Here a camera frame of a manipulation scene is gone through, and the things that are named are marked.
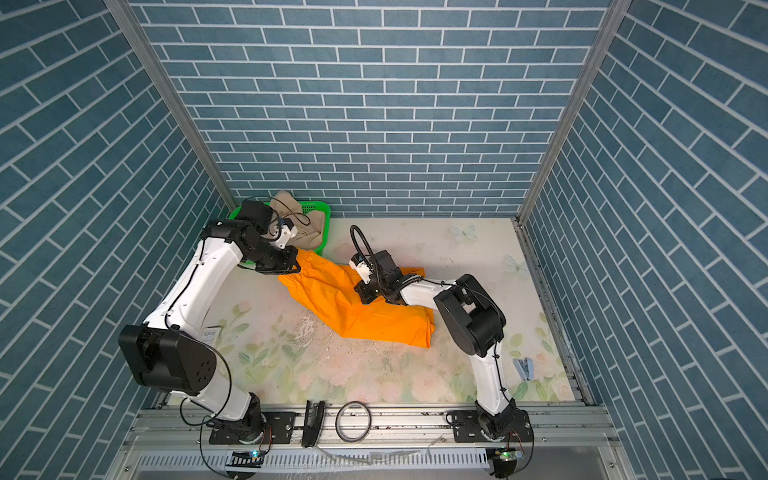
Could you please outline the green plastic basket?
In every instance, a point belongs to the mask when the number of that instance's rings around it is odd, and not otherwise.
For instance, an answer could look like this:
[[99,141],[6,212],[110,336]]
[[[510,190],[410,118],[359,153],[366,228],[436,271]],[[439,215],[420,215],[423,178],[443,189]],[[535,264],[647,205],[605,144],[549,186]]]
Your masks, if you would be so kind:
[[268,202],[244,200],[230,215],[248,220],[271,245],[314,251],[321,255],[328,242],[330,207],[322,201],[298,201],[282,191]]

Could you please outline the orange shorts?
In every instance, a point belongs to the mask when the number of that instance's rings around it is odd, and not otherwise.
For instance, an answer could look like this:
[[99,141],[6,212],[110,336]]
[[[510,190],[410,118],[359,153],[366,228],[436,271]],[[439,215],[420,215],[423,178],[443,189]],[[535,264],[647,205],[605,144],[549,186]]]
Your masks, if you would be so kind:
[[393,305],[383,298],[364,304],[355,291],[356,271],[301,250],[301,271],[280,275],[290,296],[343,338],[395,342],[428,349],[434,313],[420,306]]

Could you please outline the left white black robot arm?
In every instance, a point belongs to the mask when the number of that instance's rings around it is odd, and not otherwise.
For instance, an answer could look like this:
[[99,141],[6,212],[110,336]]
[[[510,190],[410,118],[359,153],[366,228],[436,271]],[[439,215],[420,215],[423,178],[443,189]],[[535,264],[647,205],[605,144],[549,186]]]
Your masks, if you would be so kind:
[[205,342],[205,317],[232,270],[242,262],[265,275],[298,273],[298,249],[286,226],[274,240],[251,220],[213,220],[201,234],[190,264],[158,307],[139,325],[125,326],[118,344],[141,386],[179,393],[207,410],[207,425],[236,443],[253,444],[268,433],[256,394],[235,386],[224,355]]

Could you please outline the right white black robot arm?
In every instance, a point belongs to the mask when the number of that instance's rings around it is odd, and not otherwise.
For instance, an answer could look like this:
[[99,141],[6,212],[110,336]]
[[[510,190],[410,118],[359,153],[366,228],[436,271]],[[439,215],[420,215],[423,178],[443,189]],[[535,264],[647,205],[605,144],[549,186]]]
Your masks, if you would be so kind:
[[506,318],[474,276],[438,281],[404,274],[386,251],[371,256],[356,253],[349,266],[360,276],[355,291],[364,304],[383,298],[393,305],[426,307],[440,314],[454,343],[469,357],[477,421],[486,438],[516,435],[521,443],[535,441],[528,413],[506,388],[500,359]]

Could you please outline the beige shorts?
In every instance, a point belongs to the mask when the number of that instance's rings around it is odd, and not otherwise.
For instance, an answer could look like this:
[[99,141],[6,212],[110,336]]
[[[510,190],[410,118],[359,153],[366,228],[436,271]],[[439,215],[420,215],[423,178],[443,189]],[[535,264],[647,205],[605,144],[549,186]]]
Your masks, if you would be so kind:
[[289,218],[298,234],[287,244],[302,250],[317,250],[323,245],[327,215],[315,207],[304,210],[302,204],[288,191],[280,191],[270,201],[270,206],[281,217]]

